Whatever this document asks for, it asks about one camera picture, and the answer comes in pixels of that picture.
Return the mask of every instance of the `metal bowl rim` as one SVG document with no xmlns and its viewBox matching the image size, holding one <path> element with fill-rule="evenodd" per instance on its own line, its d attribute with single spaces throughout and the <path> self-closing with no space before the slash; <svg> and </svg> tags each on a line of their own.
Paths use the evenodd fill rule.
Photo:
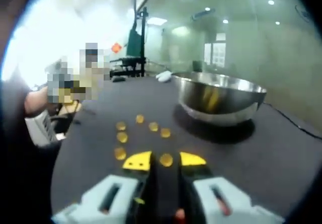
<svg viewBox="0 0 322 224">
<path fill-rule="evenodd" d="M 229 77 L 229 78 L 232 78 L 232 79 L 236 79 L 236 80 L 239 80 L 239 81 L 246 81 L 246 82 L 249 82 L 251 84 L 253 84 L 254 86 L 256 87 L 259 87 L 261 90 L 259 92 L 255 92 L 255 91 L 247 91 L 247 90 L 239 90 L 239 89 L 236 89 L 236 88 L 232 88 L 232 87 L 224 87 L 224 86 L 218 86 L 218 85 L 215 85 L 215 84 L 212 84 L 212 83 L 203 83 L 203 82 L 199 82 L 199 81 L 195 81 L 193 79 L 190 79 L 190 78 L 187 78 L 187 77 L 181 77 L 181 76 L 178 76 L 178 74 L 182 74 L 182 73 L 191 73 L 191 72 L 188 72 L 188 71 L 181 71 L 181 72 L 175 72 L 175 73 L 172 73 L 172 76 L 174 78 L 177 78 L 177 79 L 181 79 L 181 80 L 185 80 L 185 81 L 188 81 L 188 82 L 193 82 L 193 83 L 198 83 L 198 84 L 202 84 L 202 85 L 205 85 L 205 86 L 212 86 L 212 87 L 217 87 L 217 88 L 224 88 L 224 89 L 232 89 L 232 90 L 236 90 L 236 91 L 243 91 L 243 92 L 250 92 L 250 93 L 262 93 L 262 94 L 265 94 L 267 93 L 267 89 L 266 88 L 263 88 L 261 87 L 260 85 L 258 84 L 255 84 L 253 82 L 250 82 L 250 81 L 247 81 L 247 80 L 244 80 L 244 79 L 240 79 L 240 78 L 236 78 L 236 77 L 230 77 L 230 76 L 227 76 L 226 74 L 216 74 L 216 73 L 207 73 L 207 72 L 195 72 L 195 73 L 206 73 L 206 74 L 212 74 L 212 75 L 217 75 L 217 76 L 224 76 L 224 77 Z"/>
</svg>

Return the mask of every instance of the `stainless steel bowl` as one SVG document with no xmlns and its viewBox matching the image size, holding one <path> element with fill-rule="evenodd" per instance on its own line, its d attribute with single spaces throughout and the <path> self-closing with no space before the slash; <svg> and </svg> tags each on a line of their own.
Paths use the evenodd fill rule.
<svg viewBox="0 0 322 224">
<path fill-rule="evenodd" d="M 216 126 L 234 126 L 251 119 L 267 92 L 254 83 L 223 74 L 180 72 L 172 76 L 186 112 Z"/>
</svg>

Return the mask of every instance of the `glass wall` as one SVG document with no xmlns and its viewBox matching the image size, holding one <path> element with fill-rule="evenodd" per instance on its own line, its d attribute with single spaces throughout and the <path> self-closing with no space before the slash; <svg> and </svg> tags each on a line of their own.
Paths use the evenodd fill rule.
<svg viewBox="0 0 322 224">
<path fill-rule="evenodd" d="M 266 102 L 322 130 L 321 37 L 300 0 L 148 0 L 145 6 L 150 18 L 166 20 L 149 24 L 150 61 L 172 71 L 198 62 L 203 71 L 258 83 L 268 89 Z"/>
</svg>

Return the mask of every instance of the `small yellow circle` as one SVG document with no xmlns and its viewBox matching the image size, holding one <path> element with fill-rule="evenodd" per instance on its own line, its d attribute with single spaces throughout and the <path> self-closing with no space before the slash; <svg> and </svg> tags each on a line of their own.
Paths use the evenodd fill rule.
<svg viewBox="0 0 322 224">
<path fill-rule="evenodd" d="M 125 122 L 118 122 L 116 123 L 116 129 L 119 131 L 124 131 L 126 129 Z"/>
<path fill-rule="evenodd" d="M 123 160 L 126 158 L 126 151 L 122 147 L 118 147 L 118 148 L 114 149 L 114 154 L 115 154 L 115 158 L 117 160 Z"/>
<path fill-rule="evenodd" d="M 128 136 L 126 132 L 118 132 L 116 135 L 117 140 L 119 140 L 121 143 L 126 143 L 128 140 Z"/>
<path fill-rule="evenodd" d="M 171 136 L 171 131 L 169 128 L 161 128 L 161 137 L 167 138 Z"/>
<path fill-rule="evenodd" d="M 163 154 L 160 157 L 160 163 L 164 166 L 164 167 L 170 167 L 173 163 L 173 158 L 170 154 Z"/>
<path fill-rule="evenodd" d="M 158 130 L 158 124 L 156 122 L 152 122 L 149 124 L 149 128 L 152 132 L 157 132 Z"/>
<path fill-rule="evenodd" d="M 143 123 L 144 122 L 144 116 L 143 115 L 137 115 L 136 116 L 136 123 Z"/>
</svg>

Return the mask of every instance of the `black tabletop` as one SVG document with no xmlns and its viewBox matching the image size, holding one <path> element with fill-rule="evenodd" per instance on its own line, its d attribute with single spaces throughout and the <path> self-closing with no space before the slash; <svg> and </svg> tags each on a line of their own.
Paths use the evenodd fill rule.
<svg viewBox="0 0 322 224">
<path fill-rule="evenodd" d="M 129 135 L 127 157 L 153 151 L 176 156 L 179 151 L 203 157 L 216 176 L 248 193 L 253 203 L 286 216 L 312 183 L 322 159 L 322 141 L 308 136 L 263 104 L 252 121 L 239 127 L 215 128 L 192 120 L 177 104 L 174 83 L 154 78 L 104 82 L 97 100 L 83 102 L 57 157 L 51 186 L 53 212 L 80 200 L 81 195 L 123 161 L 114 157 L 116 123 L 124 121 Z M 145 116 L 138 125 L 135 117 Z M 169 139 L 148 129 L 149 122 L 172 131 Z M 173 215 L 178 204 L 178 158 L 170 168 L 157 169 L 159 214 Z"/>
</svg>

